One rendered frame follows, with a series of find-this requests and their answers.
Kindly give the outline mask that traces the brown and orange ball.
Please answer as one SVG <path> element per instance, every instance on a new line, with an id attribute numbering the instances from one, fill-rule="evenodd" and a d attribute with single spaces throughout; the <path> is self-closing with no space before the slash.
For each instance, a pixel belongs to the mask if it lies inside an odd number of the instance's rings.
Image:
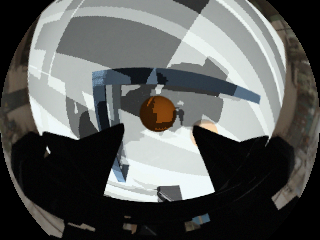
<path id="1" fill-rule="evenodd" d="M 148 97 L 140 105 L 141 124 L 152 132 L 164 132 L 176 120 L 176 108 L 172 100 L 165 96 Z"/>

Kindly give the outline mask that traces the translucent orange ball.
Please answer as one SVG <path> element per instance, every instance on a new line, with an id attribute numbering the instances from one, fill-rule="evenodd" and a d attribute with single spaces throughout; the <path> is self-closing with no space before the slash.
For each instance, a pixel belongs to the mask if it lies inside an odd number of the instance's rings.
<path id="1" fill-rule="evenodd" d="M 199 127 L 201 127 L 201 128 L 207 128 L 207 129 L 209 129 L 209 131 L 219 133 L 219 132 L 217 132 L 216 125 L 213 124 L 211 120 L 207 120 L 207 119 L 197 120 L 196 123 L 192 125 L 191 131 L 189 131 L 189 136 L 191 136 L 191 140 L 192 140 L 191 143 L 193 145 L 197 145 L 195 143 L 195 139 L 193 139 L 193 127 L 195 127 L 195 125 L 199 125 Z"/>

